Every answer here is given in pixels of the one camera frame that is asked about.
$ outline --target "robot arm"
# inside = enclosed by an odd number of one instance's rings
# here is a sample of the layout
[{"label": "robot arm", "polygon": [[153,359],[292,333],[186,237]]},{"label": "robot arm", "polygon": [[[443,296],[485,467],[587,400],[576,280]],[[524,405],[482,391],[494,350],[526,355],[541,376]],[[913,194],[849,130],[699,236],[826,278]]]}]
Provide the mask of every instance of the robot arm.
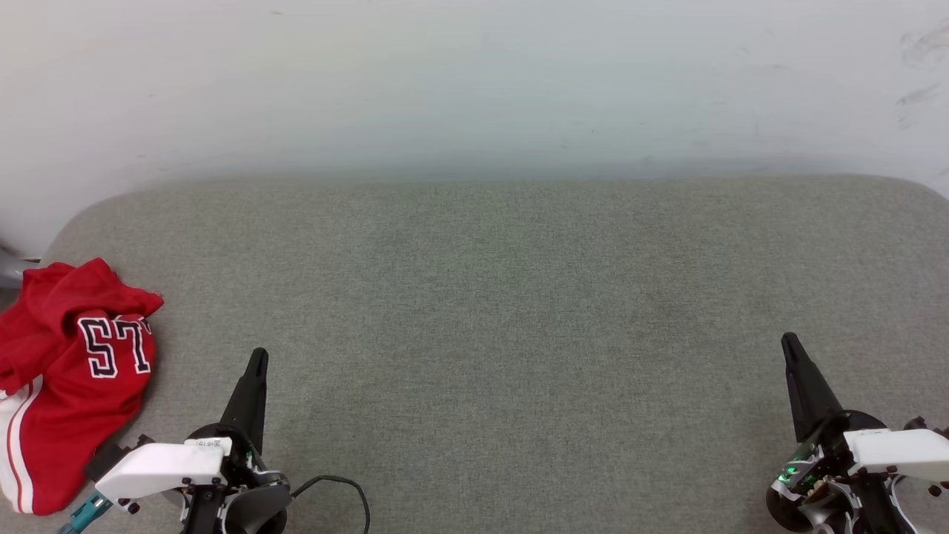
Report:
[{"label": "robot arm", "polygon": [[[904,430],[843,410],[795,334],[781,339],[800,444],[768,490],[768,510],[793,532],[912,533],[896,485],[905,477],[949,487],[949,439],[921,418]],[[939,495],[938,486],[930,493]]]},{"label": "robot arm", "polygon": [[102,448],[86,467],[96,493],[70,516],[61,533],[82,532],[113,504],[129,513],[135,501],[163,493],[181,505],[187,534],[280,534],[292,502],[287,477],[267,470],[263,447],[267,364],[256,349],[219,423],[193,432],[183,444],[142,435],[134,448]]}]

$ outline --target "white stripe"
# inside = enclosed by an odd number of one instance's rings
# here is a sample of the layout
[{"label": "white stripe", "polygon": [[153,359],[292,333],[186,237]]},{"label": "white stripe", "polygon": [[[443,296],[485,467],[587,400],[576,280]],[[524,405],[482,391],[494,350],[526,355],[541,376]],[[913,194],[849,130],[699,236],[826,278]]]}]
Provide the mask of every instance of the white stripe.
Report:
[{"label": "white stripe", "polygon": [[26,384],[13,395],[0,401],[0,444],[2,444],[0,449],[3,451],[0,453],[0,489],[3,489],[3,494],[13,505],[13,509],[18,512],[20,511],[20,505],[17,502],[17,497],[20,486],[16,483],[16,476],[13,475],[13,464],[7,455],[7,429],[10,427],[9,423],[10,419],[13,418],[13,414],[23,406],[23,403],[27,402],[28,398],[29,384]]},{"label": "white stripe", "polygon": [[20,425],[23,423],[23,416],[29,410],[29,405],[33,404],[36,396],[40,394],[43,388],[43,376],[39,375],[33,379],[33,393],[24,403],[23,409],[18,410],[13,416],[13,427],[10,429],[9,452],[16,470],[20,477],[20,509],[25,514],[33,513],[33,481],[29,478],[27,464],[23,461],[23,449],[20,447]]}]

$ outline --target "red jersey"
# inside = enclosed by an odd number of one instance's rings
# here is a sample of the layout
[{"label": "red jersey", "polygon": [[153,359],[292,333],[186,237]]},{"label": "red jersey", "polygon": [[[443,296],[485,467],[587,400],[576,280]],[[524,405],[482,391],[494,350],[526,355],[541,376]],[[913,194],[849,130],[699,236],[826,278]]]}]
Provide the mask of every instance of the red jersey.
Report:
[{"label": "red jersey", "polygon": [[24,272],[0,315],[0,487],[18,512],[66,507],[96,448],[138,411],[155,366],[145,319],[161,297],[101,258]]}]

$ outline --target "gray cushion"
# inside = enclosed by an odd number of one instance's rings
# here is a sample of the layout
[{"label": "gray cushion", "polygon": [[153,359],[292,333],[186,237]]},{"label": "gray cushion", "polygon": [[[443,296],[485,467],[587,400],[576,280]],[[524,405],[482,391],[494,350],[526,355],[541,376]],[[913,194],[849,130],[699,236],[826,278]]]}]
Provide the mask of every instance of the gray cushion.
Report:
[{"label": "gray cushion", "polygon": [[[870,177],[217,186],[94,206],[47,262],[165,298],[125,443],[215,421],[263,346],[265,459],[363,484],[373,532],[780,532],[783,332],[845,408],[949,425],[947,230],[944,199]],[[923,488],[909,513],[949,524]],[[141,505],[86,532],[180,530]],[[289,510],[362,525],[348,486]]]}]

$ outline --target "white number print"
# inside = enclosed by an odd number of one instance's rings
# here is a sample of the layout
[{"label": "white number print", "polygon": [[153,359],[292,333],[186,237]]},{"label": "white number print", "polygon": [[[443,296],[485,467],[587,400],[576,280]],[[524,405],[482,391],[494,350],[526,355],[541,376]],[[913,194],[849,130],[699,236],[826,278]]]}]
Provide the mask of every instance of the white number print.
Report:
[{"label": "white number print", "polygon": [[142,347],[142,331],[151,333],[145,319],[127,320],[118,316],[111,321],[103,317],[83,317],[79,319],[79,329],[85,338],[85,350],[89,356],[89,372],[93,378],[115,378],[119,375],[116,367],[115,350],[110,339],[132,339],[132,355],[135,358],[135,372],[143,374],[152,371],[145,359]]}]

